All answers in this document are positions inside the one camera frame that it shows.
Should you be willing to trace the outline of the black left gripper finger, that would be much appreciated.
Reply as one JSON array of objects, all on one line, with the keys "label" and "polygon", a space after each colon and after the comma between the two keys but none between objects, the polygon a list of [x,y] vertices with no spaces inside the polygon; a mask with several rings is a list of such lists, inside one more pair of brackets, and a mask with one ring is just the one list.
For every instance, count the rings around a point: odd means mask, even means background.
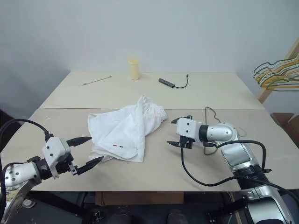
[{"label": "black left gripper finger", "polygon": [[76,147],[78,145],[84,144],[85,142],[87,142],[87,141],[89,141],[91,139],[92,139],[92,137],[88,137],[88,136],[77,137],[77,138],[73,138],[73,139],[67,140],[67,144],[70,147]]},{"label": "black left gripper finger", "polygon": [[101,156],[101,157],[97,157],[95,159],[92,159],[90,161],[88,161],[84,166],[80,167],[80,168],[77,168],[77,174],[78,175],[81,175],[85,172],[87,172],[88,170],[92,169],[93,167],[95,167],[99,162],[102,161],[104,157]]}]

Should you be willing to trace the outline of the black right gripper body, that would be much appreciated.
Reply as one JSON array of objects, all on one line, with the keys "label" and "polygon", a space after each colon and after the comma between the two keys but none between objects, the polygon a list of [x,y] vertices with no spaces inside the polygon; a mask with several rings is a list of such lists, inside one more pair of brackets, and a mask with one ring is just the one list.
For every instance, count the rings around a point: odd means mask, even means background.
[{"label": "black right gripper body", "polygon": [[194,139],[188,138],[185,136],[181,136],[179,140],[179,147],[180,148],[186,148],[186,149],[192,149],[193,147]]}]

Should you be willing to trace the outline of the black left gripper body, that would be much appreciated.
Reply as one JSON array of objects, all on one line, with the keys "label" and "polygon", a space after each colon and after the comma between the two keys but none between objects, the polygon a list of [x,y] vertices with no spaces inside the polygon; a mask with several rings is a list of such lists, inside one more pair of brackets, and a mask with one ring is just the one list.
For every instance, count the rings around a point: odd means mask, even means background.
[{"label": "black left gripper body", "polygon": [[74,160],[71,153],[67,153],[63,156],[60,156],[57,161],[56,170],[58,174],[71,172],[73,175],[76,175],[77,169],[73,165],[72,161]]}]

